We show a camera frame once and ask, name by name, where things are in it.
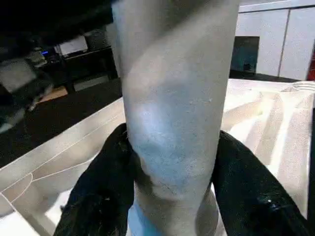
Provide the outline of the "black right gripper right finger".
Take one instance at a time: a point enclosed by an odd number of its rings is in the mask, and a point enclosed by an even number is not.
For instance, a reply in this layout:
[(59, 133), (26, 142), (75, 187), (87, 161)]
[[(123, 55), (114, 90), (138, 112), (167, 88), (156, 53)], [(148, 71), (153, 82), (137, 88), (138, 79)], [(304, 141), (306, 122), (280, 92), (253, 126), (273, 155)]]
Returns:
[(284, 187), (240, 141), (221, 131), (211, 178), (229, 236), (309, 236)]

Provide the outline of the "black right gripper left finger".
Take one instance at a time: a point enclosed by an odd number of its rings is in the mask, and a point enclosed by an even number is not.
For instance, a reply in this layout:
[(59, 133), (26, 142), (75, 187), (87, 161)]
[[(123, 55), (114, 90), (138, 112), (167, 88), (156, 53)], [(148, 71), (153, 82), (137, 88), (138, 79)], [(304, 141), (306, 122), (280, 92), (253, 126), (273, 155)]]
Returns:
[(125, 123), (106, 139), (62, 210), (56, 236), (124, 236), (134, 202), (133, 151)]

